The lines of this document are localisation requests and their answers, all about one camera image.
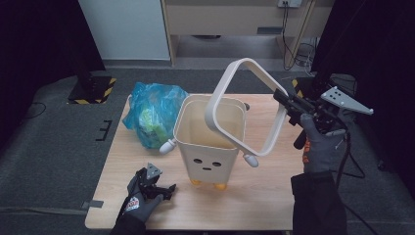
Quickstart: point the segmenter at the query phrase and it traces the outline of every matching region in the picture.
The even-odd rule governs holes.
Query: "black glove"
[[[330,170],[333,152],[344,139],[345,135],[338,130],[337,135],[323,135],[315,127],[311,115],[301,115],[300,122],[304,129],[307,140],[304,145],[302,162],[304,172],[322,172]]]
[[[137,175],[131,179],[127,189],[130,200],[124,209],[124,213],[130,214],[145,223],[156,206],[163,200],[163,195],[159,194],[151,202],[145,202],[138,187]]]

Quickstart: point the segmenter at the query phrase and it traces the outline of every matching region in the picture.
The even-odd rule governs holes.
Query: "blue plastic bag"
[[[157,149],[173,138],[174,124],[187,96],[177,85],[137,82],[129,98],[130,110],[122,122],[136,131],[145,148]]]

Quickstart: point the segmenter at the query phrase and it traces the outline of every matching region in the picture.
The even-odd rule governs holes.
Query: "cabinet drawer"
[[[286,35],[294,35],[304,11],[289,10]],[[256,35],[259,27],[283,26],[275,0],[164,0],[171,35]]]

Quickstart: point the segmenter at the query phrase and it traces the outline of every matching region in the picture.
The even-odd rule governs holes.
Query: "bin handle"
[[[235,62],[232,62],[226,69],[225,73],[221,77],[219,83],[217,84],[214,92],[207,103],[207,107],[205,109],[205,122],[207,127],[219,134],[223,137],[227,138],[235,147],[240,149],[244,153],[244,159],[250,166],[256,167],[258,166],[258,162],[256,160],[256,156],[264,157],[268,155],[272,149],[274,148],[275,142],[277,141],[278,135],[280,133],[281,127],[284,123],[287,110],[284,106],[278,106],[277,115],[275,117],[274,123],[268,133],[268,136],[265,140],[265,143],[262,146],[262,149],[257,152],[250,146],[246,145],[244,142],[237,139],[235,136],[227,132],[223,129],[219,122],[216,119],[216,111],[219,105],[220,99],[222,98],[223,94],[225,93],[230,81],[232,80],[235,72],[237,71],[238,67],[243,64],[246,66],[250,71],[252,71],[263,83],[265,83],[273,92],[276,89],[279,89],[284,94],[288,96],[287,91],[268,73],[266,72],[256,61],[250,58],[244,58]]]

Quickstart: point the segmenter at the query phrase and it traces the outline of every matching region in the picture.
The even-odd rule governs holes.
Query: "gray carpet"
[[[189,93],[210,93],[223,70],[109,70],[117,78],[108,101],[101,105],[68,105],[75,85],[69,77],[41,88],[0,157],[0,208],[49,208],[79,215],[38,212],[0,213],[0,234],[108,234],[84,226],[81,205],[90,201],[110,150],[126,97],[137,81],[176,84]],[[287,88],[302,72],[271,72]],[[249,71],[240,70],[229,93],[272,93]],[[104,141],[101,128],[110,131]],[[358,125],[352,129],[352,153],[364,179],[344,176],[340,193],[345,203],[379,234],[415,234],[415,207],[394,173],[377,170],[377,158]],[[346,171],[359,174],[351,161]],[[353,214],[349,234],[371,234]]]

